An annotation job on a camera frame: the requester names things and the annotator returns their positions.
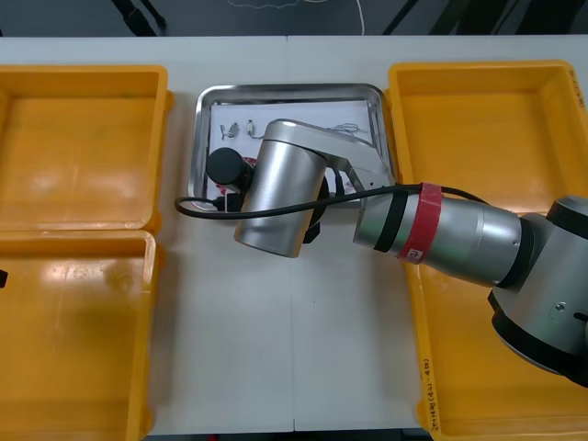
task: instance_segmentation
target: black floor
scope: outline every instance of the black floor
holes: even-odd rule
[[[381,34],[405,1],[360,0],[366,35]],[[394,35],[428,34],[447,1],[420,0]],[[529,1],[517,2],[501,28],[501,34],[515,32]],[[152,0],[152,3],[167,21],[165,34],[168,36],[361,33],[356,0],[326,0],[323,3],[307,0]],[[234,6],[244,4],[285,7],[254,9]],[[132,36],[111,0],[0,0],[0,29],[5,37]],[[588,33],[588,3],[578,13],[571,33]]]

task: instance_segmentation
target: white paper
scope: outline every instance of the white paper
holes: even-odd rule
[[[360,131],[354,136],[372,143],[369,126],[368,103],[366,101],[338,101],[326,103],[287,103],[287,104],[252,104],[252,105],[217,105],[211,108],[210,115],[210,146],[212,153],[221,147],[230,147],[243,157],[256,158],[261,146],[261,140],[252,139],[247,134],[247,121],[254,123],[254,135],[263,136],[267,124],[274,119],[294,119],[307,124],[326,129],[341,124],[356,124]],[[221,125],[228,131],[233,123],[239,125],[239,131],[234,138],[222,139]],[[335,191],[333,170],[327,169],[329,191]],[[342,174],[345,193],[355,190],[349,178]],[[208,178],[207,195],[209,199],[221,196],[221,191]]]

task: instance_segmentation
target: small metal part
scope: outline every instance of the small metal part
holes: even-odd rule
[[[341,133],[346,133],[347,135],[356,136],[356,133],[365,133],[364,130],[361,130],[359,126],[353,122],[346,122],[344,124],[339,124],[334,127],[328,127],[328,130],[339,131]]]
[[[237,124],[236,122],[233,122],[233,124],[231,124],[231,126],[229,127],[228,130],[225,129],[224,125],[220,125],[220,133],[222,133],[222,140],[224,141],[224,138],[231,138],[233,139],[234,137],[237,136],[237,133],[239,133],[239,124]]]
[[[253,140],[262,140],[264,138],[264,135],[261,136],[255,136],[255,125],[254,122],[251,121],[250,119],[247,121],[247,134],[249,135],[249,138],[253,139]]]

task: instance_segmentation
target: black band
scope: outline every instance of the black band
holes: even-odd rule
[[[503,340],[539,365],[555,370],[571,381],[588,387],[588,364],[581,356],[568,354],[529,334],[509,319],[491,292],[488,301],[494,308],[492,326]]]
[[[401,227],[402,216],[404,216],[407,200],[407,191],[398,191],[394,193],[390,208],[388,209],[388,216],[386,217],[384,227],[379,234],[376,246],[374,246],[374,250],[387,253],[392,247],[394,239],[396,239],[396,234],[398,234],[398,230]]]
[[[518,246],[518,252],[514,258],[513,266],[511,266],[511,269],[506,273],[503,280],[496,285],[498,288],[508,288],[516,283],[526,272],[531,262],[533,245],[535,244],[533,227],[527,219],[520,218],[519,220],[521,221],[521,243]]]
[[[548,221],[588,240],[588,216],[561,205],[557,200],[549,209]]]

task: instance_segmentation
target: black object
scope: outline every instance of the black object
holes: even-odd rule
[[[227,196],[227,206],[225,211],[225,197],[219,196],[210,203],[218,211],[225,211],[226,213],[238,213],[243,206],[244,197],[241,193],[229,193]]]
[[[588,240],[588,216],[561,205],[557,200],[551,205],[547,220],[566,232]]]
[[[143,3],[143,6],[145,6],[149,13],[153,16],[153,18],[155,19],[155,23],[157,23],[159,29],[167,28],[167,22],[165,21],[164,16],[162,16],[157,11],[157,9],[155,9],[155,7],[149,0],[141,0],[141,3]]]
[[[149,25],[145,15],[140,9],[135,7],[131,0],[111,0],[111,2],[120,12],[123,20],[133,34],[137,37],[157,37],[157,34]],[[149,0],[141,0],[141,2],[145,5],[150,14],[153,15],[153,18],[155,18],[155,21],[157,22],[157,26],[165,28],[165,19],[157,12]]]
[[[585,0],[531,0],[516,31],[522,35],[569,34]]]
[[[511,266],[503,280],[496,285],[498,288],[508,288],[518,282],[531,263],[535,234],[533,233],[531,222],[524,218],[519,218],[519,220],[521,221],[521,243],[518,246],[513,266]]]
[[[387,253],[392,247],[394,239],[396,239],[396,235],[398,234],[398,230],[401,227],[402,216],[404,216],[404,211],[406,210],[407,200],[407,191],[399,191],[394,195],[394,198],[392,198],[388,210],[388,216],[386,216],[386,220],[384,221],[384,228],[382,228],[382,232],[379,234],[374,250]]]
[[[334,195],[335,196],[342,196],[345,194],[345,187],[343,186],[343,178],[341,177],[341,172],[339,170],[332,169],[334,173]]]
[[[490,292],[488,301],[494,309],[492,326],[508,345],[536,363],[555,370],[574,383],[588,388],[586,356],[568,354],[529,334],[506,316],[493,292]]]
[[[401,24],[401,21],[403,21],[408,13],[411,12],[418,1],[419,0],[408,0],[404,6],[402,6],[398,14],[396,14],[396,17],[394,17],[390,24],[384,29],[382,35],[390,35],[392,32],[394,32],[394,29],[396,29],[398,25]]]
[[[206,173],[213,182],[237,193],[249,189],[253,172],[253,167],[228,147],[212,152],[206,164]]]
[[[327,179],[324,177],[322,179],[321,189],[319,190],[319,196],[317,197],[317,200],[328,199],[329,196],[329,184],[327,183]],[[326,207],[320,207],[312,212],[310,227],[304,234],[304,240],[302,243],[311,243],[314,239],[317,238],[321,232],[321,223],[319,220],[321,219],[326,209]]]

